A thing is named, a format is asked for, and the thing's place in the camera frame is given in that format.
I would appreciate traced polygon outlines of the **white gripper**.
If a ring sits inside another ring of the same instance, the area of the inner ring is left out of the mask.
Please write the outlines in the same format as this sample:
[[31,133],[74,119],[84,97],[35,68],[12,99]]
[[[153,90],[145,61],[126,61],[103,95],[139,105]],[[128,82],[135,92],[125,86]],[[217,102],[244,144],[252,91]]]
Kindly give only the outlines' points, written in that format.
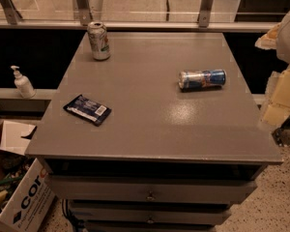
[[[277,58],[290,64],[290,11],[281,23],[260,37],[255,46],[276,49]],[[290,116],[290,65],[282,73],[272,72],[261,105],[260,121],[279,128]]]

